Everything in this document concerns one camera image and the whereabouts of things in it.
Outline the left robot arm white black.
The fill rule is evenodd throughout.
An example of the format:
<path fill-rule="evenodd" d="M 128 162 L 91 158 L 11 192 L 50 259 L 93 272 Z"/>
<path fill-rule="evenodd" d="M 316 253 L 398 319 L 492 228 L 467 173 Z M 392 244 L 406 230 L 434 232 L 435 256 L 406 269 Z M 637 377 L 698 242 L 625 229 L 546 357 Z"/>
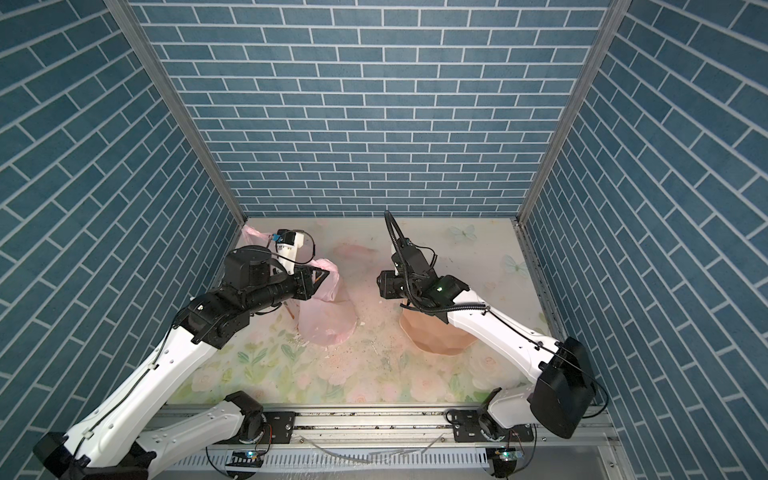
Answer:
<path fill-rule="evenodd" d="M 221 285 L 181 308 L 159 346 L 93 412 L 38 440 L 35 458 L 58 479 L 152 479 L 219 441 L 259 443 L 270 433 L 264 408 L 243 391 L 171 426 L 146 426 L 201 364 L 249 325 L 252 314 L 289 299 L 311 299 L 329 274 L 306 264 L 288 269 L 266 247 L 230 251 Z"/>

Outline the pink plastic bag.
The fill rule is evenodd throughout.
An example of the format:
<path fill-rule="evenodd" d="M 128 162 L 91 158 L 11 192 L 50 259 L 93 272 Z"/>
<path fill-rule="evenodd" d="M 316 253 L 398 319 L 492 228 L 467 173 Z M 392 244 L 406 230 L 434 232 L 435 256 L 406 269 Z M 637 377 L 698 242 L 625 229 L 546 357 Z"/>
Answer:
<path fill-rule="evenodd" d="M 241 229 L 239 246 L 254 245 L 266 247 L 275 253 L 273 235 L 260 232 L 252 227 Z M 295 266 L 308 264 L 330 272 L 314 296 L 306 301 L 290 299 L 284 302 L 287 313 L 295 321 L 301 338 L 315 345 L 330 347 L 343 343 L 354 332 L 358 316 L 351 299 L 343 286 L 336 264 L 327 259 L 318 259 L 314 239 L 305 231 L 305 242 L 298 254 Z"/>

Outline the peach scalloped bowl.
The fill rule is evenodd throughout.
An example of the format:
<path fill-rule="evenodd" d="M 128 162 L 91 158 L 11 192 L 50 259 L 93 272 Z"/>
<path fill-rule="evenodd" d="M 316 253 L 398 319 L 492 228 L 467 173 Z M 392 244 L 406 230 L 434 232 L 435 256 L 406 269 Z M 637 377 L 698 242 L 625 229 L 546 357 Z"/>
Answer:
<path fill-rule="evenodd" d="M 420 312 L 403 310 L 399 323 L 408 338 L 427 353 L 455 356 L 477 341 L 470 333 Z"/>

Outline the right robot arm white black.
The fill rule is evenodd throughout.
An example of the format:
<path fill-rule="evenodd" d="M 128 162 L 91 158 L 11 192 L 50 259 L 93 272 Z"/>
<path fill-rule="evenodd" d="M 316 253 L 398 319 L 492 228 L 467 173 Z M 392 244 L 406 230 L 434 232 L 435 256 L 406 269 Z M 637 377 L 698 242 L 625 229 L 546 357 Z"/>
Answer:
<path fill-rule="evenodd" d="M 498 388 L 484 401 L 478 422 L 495 439 L 502 429 L 537 423 L 569 439 L 598 393 L 589 354 L 575 338 L 538 333 L 485 302 L 465 282 L 439 276 L 419 246 L 393 241 L 392 270 L 377 277 L 380 296 L 403 299 L 406 310 L 435 317 L 482 341 L 515 365 L 532 386 L 519 393 Z"/>

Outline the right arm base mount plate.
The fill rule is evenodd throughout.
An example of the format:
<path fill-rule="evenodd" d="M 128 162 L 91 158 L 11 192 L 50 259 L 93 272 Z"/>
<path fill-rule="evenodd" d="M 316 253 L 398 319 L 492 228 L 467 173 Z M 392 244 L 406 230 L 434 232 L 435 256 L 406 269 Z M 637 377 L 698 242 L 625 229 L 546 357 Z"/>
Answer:
<path fill-rule="evenodd" d="M 504 428 L 489 414 L 480 410 L 448 409 L 443 412 L 443 416 L 451 427 L 454 441 L 457 443 L 526 443 L 534 440 L 530 425 L 521 424 Z"/>

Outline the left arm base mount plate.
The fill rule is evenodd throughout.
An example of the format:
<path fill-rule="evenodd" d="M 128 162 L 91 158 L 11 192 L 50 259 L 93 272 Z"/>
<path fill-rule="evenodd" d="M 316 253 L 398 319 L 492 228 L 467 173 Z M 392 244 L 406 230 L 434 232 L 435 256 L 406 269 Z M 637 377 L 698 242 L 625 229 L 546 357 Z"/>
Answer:
<path fill-rule="evenodd" d="M 247 414 L 238 432 L 238 441 L 243 444 L 289 444 L 295 420 L 293 411 Z"/>

